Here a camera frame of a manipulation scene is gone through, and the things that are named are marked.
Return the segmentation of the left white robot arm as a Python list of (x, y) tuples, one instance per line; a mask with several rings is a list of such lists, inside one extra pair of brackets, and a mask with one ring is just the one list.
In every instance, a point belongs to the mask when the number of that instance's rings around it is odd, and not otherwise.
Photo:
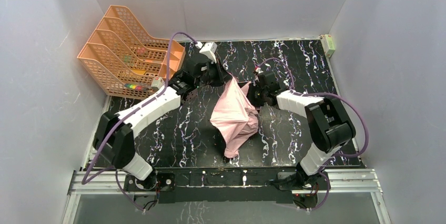
[(167, 85), (126, 110), (104, 113), (99, 121), (93, 147), (97, 153), (90, 164), (102, 156), (115, 169), (124, 170), (136, 179), (149, 182), (156, 178), (154, 168), (135, 150), (135, 138), (164, 114), (189, 101), (202, 86), (220, 87), (232, 80), (222, 63), (205, 59), (174, 73)]

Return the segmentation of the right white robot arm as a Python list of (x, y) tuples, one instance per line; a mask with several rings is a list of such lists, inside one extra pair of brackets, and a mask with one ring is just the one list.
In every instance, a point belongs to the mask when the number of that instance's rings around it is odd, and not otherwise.
[(332, 94), (305, 96), (280, 87), (273, 73), (255, 73), (248, 89), (248, 99), (256, 107), (268, 104), (307, 119), (312, 144), (297, 163), (295, 175), (279, 182), (310, 184), (320, 177), (322, 166), (347, 142), (356, 136), (356, 129), (341, 100)]

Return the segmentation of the pink and black folding umbrella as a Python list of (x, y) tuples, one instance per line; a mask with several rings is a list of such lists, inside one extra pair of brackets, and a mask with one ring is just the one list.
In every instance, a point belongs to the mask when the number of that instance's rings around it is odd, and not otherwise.
[(247, 98), (250, 82), (242, 87), (236, 78), (225, 84), (211, 114), (210, 122), (221, 133), (225, 141), (224, 156), (235, 158), (239, 148), (258, 132), (258, 112)]

